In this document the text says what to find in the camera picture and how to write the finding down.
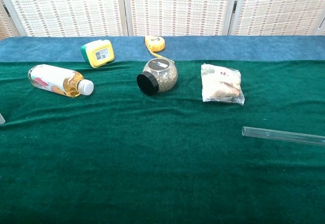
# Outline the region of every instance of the measuring tape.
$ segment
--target measuring tape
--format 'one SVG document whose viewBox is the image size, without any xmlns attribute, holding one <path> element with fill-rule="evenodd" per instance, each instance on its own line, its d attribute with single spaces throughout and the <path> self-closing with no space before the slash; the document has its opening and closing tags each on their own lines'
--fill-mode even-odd
<svg viewBox="0 0 325 224">
<path fill-rule="evenodd" d="M 144 37 L 144 42 L 147 46 L 147 49 L 149 50 L 150 54 L 154 55 L 155 57 L 158 58 L 165 58 L 168 59 L 166 57 L 163 57 L 162 55 L 158 55 L 155 52 L 159 52 L 164 50 L 165 48 L 165 40 L 162 37 L 158 37 L 158 36 L 145 36 Z"/>
</svg>

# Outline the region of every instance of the white bottle cap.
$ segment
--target white bottle cap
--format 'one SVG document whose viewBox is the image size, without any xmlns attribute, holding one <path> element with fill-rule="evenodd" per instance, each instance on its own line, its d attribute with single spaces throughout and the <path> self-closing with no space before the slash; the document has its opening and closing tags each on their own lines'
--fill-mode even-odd
<svg viewBox="0 0 325 224">
<path fill-rule="evenodd" d="M 83 95 L 90 95 L 93 92 L 93 82 L 83 79 L 78 84 L 78 91 Z"/>
</svg>

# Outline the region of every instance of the bottle label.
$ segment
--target bottle label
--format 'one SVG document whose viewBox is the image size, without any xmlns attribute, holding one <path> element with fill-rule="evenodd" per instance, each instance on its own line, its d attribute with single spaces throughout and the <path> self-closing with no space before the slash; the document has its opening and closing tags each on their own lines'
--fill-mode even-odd
<svg viewBox="0 0 325 224">
<path fill-rule="evenodd" d="M 50 65 L 38 65 L 30 73 L 31 83 L 44 90 L 66 95 L 63 82 L 74 76 L 74 71 Z"/>
</svg>

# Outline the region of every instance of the plastic container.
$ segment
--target plastic container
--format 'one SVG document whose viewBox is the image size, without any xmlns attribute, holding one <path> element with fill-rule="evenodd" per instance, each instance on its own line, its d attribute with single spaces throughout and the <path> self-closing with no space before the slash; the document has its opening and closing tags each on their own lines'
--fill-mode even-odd
<svg viewBox="0 0 325 224">
<path fill-rule="evenodd" d="M 175 64 L 167 58 L 154 58 L 146 63 L 143 72 L 137 76 L 140 90 L 146 95 L 166 92 L 177 82 Z"/>
<path fill-rule="evenodd" d="M 90 95 L 93 82 L 73 70 L 50 65 L 36 65 L 28 71 L 28 78 L 33 86 L 68 97 L 80 94 Z"/>
<path fill-rule="evenodd" d="M 93 68 L 114 60 L 114 51 L 109 40 L 96 40 L 81 46 L 81 54 Z"/>
</svg>

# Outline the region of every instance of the bag of food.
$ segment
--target bag of food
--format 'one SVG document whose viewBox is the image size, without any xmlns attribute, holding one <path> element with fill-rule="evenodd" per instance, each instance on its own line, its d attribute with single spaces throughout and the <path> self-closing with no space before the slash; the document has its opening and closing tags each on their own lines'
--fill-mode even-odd
<svg viewBox="0 0 325 224">
<path fill-rule="evenodd" d="M 201 65 L 202 100 L 237 103 L 243 105 L 244 94 L 240 87 L 241 74 L 238 70 Z"/>
</svg>

